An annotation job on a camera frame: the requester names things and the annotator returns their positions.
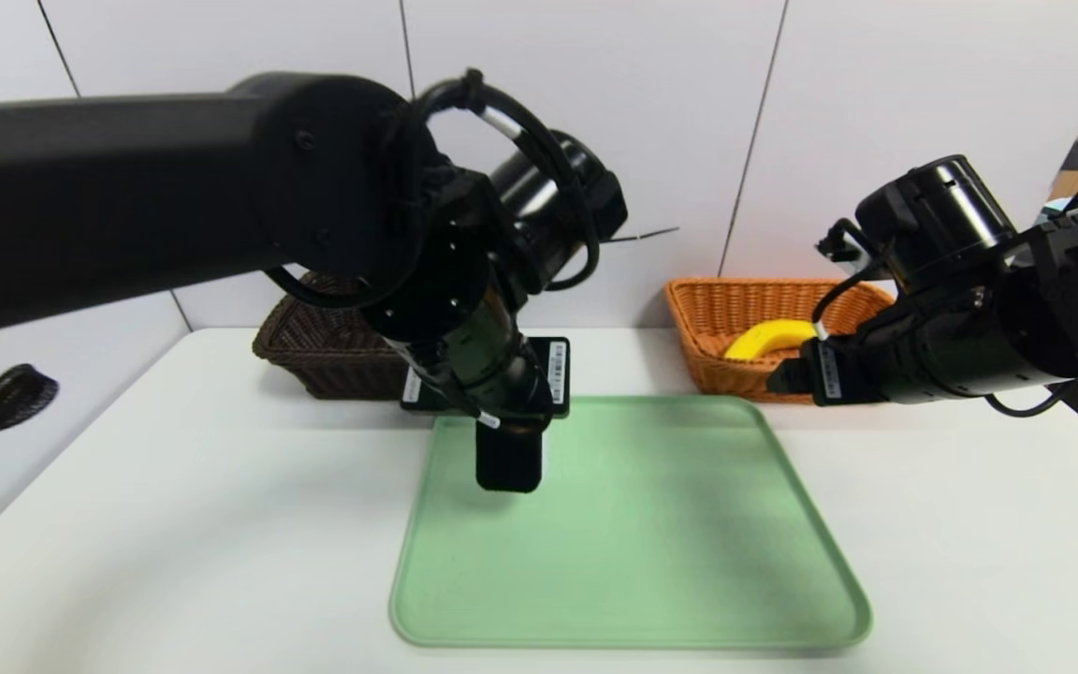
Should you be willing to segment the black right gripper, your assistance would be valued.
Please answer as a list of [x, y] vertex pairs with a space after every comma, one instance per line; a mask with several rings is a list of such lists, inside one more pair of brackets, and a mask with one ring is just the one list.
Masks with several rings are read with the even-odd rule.
[[855, 336], [830, 334], [808, 340], [801, 358], [784, 359], [768, 375], [774, 394], [811, 394], [816, 405], [863, 405], [892, 402], [877, 371], [881, 349]]

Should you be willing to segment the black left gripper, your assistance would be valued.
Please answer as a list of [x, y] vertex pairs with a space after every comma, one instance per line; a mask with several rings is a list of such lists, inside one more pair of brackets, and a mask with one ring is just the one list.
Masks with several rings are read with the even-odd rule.
[[[401, 408], [476, 421], [552, 421], [570, 413], [572, 346], [566, 338], [527, 338], [489, 289], [450, 299], [445, 324], [401, 343], [407, 375]], [[533, 493], [543, 477], [543, 431], [534, 423], [478, 425], [475, 478], [498, 493]]]

